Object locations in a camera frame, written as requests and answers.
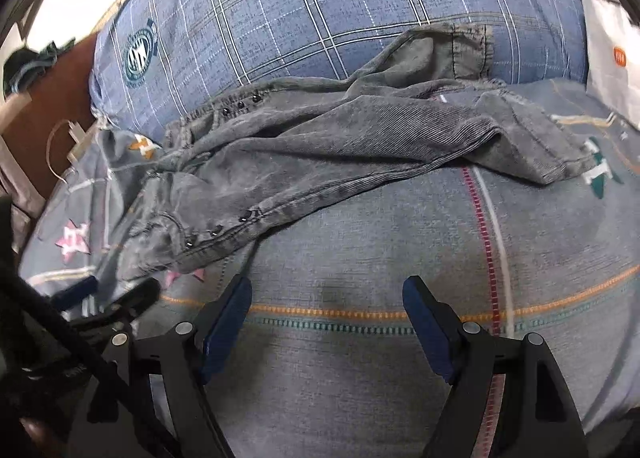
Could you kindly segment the grey denim pants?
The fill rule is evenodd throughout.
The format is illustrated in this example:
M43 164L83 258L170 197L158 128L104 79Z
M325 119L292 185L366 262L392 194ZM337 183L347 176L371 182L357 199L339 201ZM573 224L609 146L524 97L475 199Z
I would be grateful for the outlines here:
M488 76L475 24L402 33L345 80L283 77L166 127L126 190L116 274L189 273L268 230L454 160L548 185L591 170L584 140Z

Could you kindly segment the dark green clothing pile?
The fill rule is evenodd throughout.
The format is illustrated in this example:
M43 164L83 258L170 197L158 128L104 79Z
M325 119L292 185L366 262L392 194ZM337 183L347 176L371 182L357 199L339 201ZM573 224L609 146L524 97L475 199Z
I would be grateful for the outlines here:
M9 97L26 92L30 85L58 62L75 45L72 38L63 46L51 42L43 50L34 51L26 46L12 52L3 65L3 95Z

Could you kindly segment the grey patterned bed sheet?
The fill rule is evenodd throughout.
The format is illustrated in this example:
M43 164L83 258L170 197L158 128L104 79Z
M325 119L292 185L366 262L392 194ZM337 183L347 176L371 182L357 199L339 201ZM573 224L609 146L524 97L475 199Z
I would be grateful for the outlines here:
M601 456L639 405L639 134L568 80L516 88L588 136L613 170L534 187L450 166L268 233L192 274L165 273L142 318L165 331L246 269L254 300L212 389L242 457L414 455L442 409L401 314L401 285L501 334L540 333Z

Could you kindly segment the brown wooden nightstand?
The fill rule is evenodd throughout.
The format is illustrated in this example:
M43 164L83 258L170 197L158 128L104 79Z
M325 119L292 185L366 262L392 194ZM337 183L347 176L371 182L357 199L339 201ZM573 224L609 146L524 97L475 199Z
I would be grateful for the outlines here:
M67 153L73 147L68 124L89 127L89 75L96 38L93 33L70 48L46 74L29 87L30 101L3 129L1 136L9 152L47 199L58 178L70 165Z

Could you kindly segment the blue plaid pillow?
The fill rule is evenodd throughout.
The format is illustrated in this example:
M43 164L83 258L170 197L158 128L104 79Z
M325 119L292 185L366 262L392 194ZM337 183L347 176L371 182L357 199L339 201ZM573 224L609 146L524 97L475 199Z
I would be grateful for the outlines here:
M228 89L344 78L409 28L442 23L491 28L500 80L587 76L581 0L125 0L96 39L91 106L157 140Z

